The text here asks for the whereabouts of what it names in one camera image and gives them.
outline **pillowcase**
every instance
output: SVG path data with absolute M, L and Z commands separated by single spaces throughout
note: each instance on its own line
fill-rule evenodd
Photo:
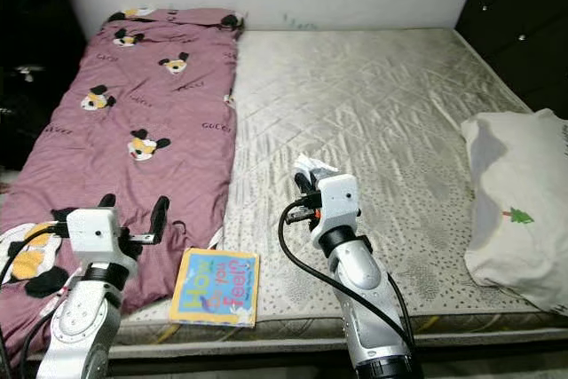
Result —
M 481 113 L 461 124 L 476 199 L 473 280 L 568 315 L 568 121 Z

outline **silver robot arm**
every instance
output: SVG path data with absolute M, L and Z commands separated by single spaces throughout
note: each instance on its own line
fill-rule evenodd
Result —
M 308 203 L 310 206 L 290 213 L 287 223 L 310 219 L 312 243 L 323 250 L 335 280 L 366 299 L 401 328 L 386 268 L 371 255 L 368 238 L 355 234 L 360 215 L 357 179 L 353 175 L 339 174 L 325 163 L 300 156 L 295 163 L 295 181 L 312 201 Z M 422 377 L 411 348 L 390 325 L 344 292 L 334 291 L 343 311 L 351 363 L 359 377 Z
M 121 292 L 126 280 L 137 274 L 139 245 L 162 239 L 170 204 L 166 197 L 154 206 L 150 232 L 141 235 L 130 235 L 119 226 L 114 196 L 106 196 L 101 204 L 107 206 L 67 215 L 71 247 L 85 274 L 53 314 L 51 342 L 38 378 L 106 377 L 108 351 L 121 322 Z

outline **book cover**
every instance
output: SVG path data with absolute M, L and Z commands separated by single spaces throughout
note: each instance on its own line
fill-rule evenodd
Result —
M 172 321 L 253 328 L 258 255 L 226 250 L 184 252 L 170 308 Z

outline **book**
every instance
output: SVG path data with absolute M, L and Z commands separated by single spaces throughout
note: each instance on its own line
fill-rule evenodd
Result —
M 176 322 L 253 328 L 260 260 L 253 253 L 188 249 L 171 302 Z

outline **pink comforter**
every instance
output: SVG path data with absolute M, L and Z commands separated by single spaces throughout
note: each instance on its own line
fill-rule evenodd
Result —
M 206 247 L 221 227 L 234 156 L 230 94 L 241 22 L 218 9 L 128 11 L 96 34 L 75 81 L 12 185 L 0 232 L 52 220 L 52 209 L 93 207 L 116 194 L 121 222 L 146 232 L 160 195 L 170 198 L 158 246 L 145 247 L 123 312 L 173 293 L 185 248 Z M 77 259 L 64 241 L 56 265 Z M 51 296 L 25 281 L 0 292 L 0 323 L 15 355 Z M 49 327 L 32 349 L 45 347 Z

